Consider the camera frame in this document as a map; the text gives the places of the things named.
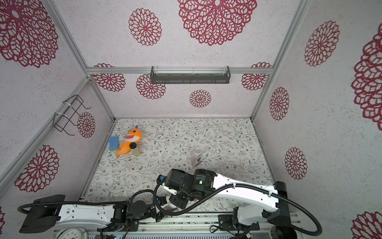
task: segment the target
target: wall-mounted shelf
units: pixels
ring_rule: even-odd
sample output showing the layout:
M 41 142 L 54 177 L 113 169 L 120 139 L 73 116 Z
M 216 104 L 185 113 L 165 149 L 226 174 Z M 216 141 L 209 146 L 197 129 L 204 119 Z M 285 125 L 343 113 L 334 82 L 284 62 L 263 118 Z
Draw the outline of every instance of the wall-mounted shelf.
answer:
M 191 71 L 188 74 L 163 74 L 158 73 L 154 67 L 151 67 L 150 79 L 152 84 L 228 84 L 230 82 L 230 68 L 216 72 L 216 74 L 202 74 Z

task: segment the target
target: black jar lid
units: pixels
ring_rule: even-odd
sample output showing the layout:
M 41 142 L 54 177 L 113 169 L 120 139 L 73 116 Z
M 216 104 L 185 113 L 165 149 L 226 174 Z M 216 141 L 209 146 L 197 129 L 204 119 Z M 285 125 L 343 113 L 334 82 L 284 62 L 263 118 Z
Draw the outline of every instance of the black jar lid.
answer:
M 137 144 L 132 142 L 130 143 L 130 149 L 135 149 L 137 147 Z

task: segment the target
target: clear plastic bottle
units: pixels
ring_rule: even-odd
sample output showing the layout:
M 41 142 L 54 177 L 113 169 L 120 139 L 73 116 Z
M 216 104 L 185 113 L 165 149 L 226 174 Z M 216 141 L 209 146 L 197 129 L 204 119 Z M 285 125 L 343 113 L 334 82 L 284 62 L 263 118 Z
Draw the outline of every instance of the clear plastic bottle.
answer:
M 191 153 L 191 165 L 193 167 L 198 166 L 202 162 L 202 151 L 199 148 L 194 149 Z
M 130 143 L 130 149 L 134 156 L 141 155 L 141 152 L 139 151 L 136 143 Z

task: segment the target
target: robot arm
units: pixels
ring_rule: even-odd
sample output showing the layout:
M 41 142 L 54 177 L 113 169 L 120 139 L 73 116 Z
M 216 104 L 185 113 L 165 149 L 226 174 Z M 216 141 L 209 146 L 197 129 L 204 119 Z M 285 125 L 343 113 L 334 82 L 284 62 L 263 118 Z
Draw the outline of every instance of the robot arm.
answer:
M 232 188 L 219 192 L 216 197 L 229 198 L 248 204 L 233 209 L 232 224 L 235 228 L 246 228 L 259 221 L 267 221 L 277 226 L 291 226 L 288 204 L 279 202 L 277 198 L 270 196 L 271 193 L 287 196 L 286 186 L 283 182 L 276 182 L 274 185 L 250 184 L 205 169 L 197 169 L 193 175 L 172 169 L 167 176 L 160 175 L 157 182 L 171 193 L 169 201 L 181 209 L 186 208 L 188 201 L 201 200 L 216 189 L 233 184 Z M 263 188 L 269 194 L 245 187 L 235 187 L 236 184 Z M 55 195 L 35 200 L 33 206 L 20 206 L 19 208 L 31 207 L 31 209 L 30 211 L 20 210 L 27 213 L 27 217 L 19 232 L 44 232 L 53 226 L 98 228 L 105 232 L 117 231 L 127 223 L 136 223 L 136 221 L 148 217 L 153 217 L 158 222 L 165 216 L 162 212 L 156 213 L 156 208 L 144 201 L 132 203 L 127 200 L 108 203 L 114 203 L 113 205 L 102 203 L 95 205 L 86 202 L 60 203 L 64 202 L 64 198 L 64 195 Z M 161 202 L 157 206 L 167 204 L 166 197 L 158 197 L 157 201 Z
M 159 176 L 157 182 L 160 183 L 164 179 L 163 188 L 172 194 L 170 202 L 181 209 L 186 208 L 189 200 L 200 200 L 222 186 L 233 184 L 232 188 L 219 192 L 216 197 L 229 198 L 249 204 L 233 209 L 233 220 L 236 220 L 238 224 L 248 226 L 254 222 L 267 221 L 277 226 L 291 226 L 288 204 L 279 202 L 277 198 L 270 196 L 271 193 L 287 196 L 286 185 L 283 182 L 276 182 L 274 185 L 250 184 L 205 169 L 195 170 L 194 175 L 172 169 L 166 177 Z M 259 187 L 269 191 L 269 194 L 235 187 L 235 184 Z

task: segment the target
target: clock face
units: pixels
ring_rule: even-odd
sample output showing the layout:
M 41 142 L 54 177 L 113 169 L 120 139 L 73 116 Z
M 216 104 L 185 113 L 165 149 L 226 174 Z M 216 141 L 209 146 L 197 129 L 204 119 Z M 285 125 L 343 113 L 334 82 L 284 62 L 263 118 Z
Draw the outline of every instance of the clock face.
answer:
M 81 238 L 81 233 L 77 229 L 69 229 L 61 235 L 57 239 L 80 239 Z

